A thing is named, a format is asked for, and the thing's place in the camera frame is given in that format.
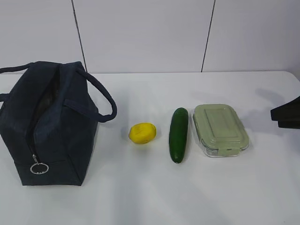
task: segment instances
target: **green cucumber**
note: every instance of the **green cucumber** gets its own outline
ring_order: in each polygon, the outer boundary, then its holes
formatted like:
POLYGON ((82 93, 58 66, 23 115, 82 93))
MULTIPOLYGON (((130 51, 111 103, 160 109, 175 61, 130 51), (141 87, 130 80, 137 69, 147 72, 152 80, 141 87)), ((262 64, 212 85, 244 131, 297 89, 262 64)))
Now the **green cucumber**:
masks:
POLYGON ((188 111, 185 108, 178 108, 172 116, 169 148, 170 155, 175 163, 181 163, 186 151, 188 135, 188 111))

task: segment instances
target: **bag zipper track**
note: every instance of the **bag zipper track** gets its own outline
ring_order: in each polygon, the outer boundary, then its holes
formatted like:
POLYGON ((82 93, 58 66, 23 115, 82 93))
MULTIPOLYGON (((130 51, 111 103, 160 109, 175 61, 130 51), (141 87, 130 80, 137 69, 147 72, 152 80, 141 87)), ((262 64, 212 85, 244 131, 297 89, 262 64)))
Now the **bag zipper track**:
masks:
POLYGON ((45 113, 45 111, 54 103, 55 99, 59 95, 60 90, 60 74, 57 69, 54 77, 46 87, 44 93, 42 94, 41 99, 39 100, 31 118, 31 122, 29 124, 29 129, 26 134, 26 142, 31 151, 32 158, 35 164, 40 164, 39 157, 36 151, 35 142, 34 142, 34 130, 35 127, 41 118, 41 116, 45 113))

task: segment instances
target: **food container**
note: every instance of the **food container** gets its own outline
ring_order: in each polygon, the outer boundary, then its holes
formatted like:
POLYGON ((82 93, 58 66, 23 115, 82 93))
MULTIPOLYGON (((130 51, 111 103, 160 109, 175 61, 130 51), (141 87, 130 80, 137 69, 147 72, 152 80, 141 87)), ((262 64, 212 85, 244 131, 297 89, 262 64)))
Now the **food container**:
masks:
POLYGON ((229 105, 199 105, 193 115, 199 141, 209 157, 233 157, 249 145, 238 115, 229 105))

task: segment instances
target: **lemon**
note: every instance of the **lemon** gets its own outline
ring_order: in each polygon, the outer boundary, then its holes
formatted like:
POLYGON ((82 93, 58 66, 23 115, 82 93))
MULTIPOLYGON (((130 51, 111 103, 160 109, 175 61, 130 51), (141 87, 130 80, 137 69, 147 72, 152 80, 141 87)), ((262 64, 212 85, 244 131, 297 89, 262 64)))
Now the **lemon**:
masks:
POLYGON ((156 136, 156 127, 151 123, 139 123, 131 127, 129 138, 136 144, 145 144, 156 136))

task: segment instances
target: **navy blue lunch bag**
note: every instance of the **navy blue lunch bag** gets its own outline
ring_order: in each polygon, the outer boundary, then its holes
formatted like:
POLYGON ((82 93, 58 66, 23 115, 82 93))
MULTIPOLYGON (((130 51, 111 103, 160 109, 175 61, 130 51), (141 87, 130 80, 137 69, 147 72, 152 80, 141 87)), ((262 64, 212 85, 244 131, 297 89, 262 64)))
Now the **navy blue lunch bag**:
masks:
POLYGON ((81 62, 38 61, 0 69, 26 70, 9 94, 0 94, 0 135, 23 185, 78 185, 84 180, 98 122, 117 115, 105 87, 81 62), (87 81, 112 105, 101 115, 88 94, 87 81))

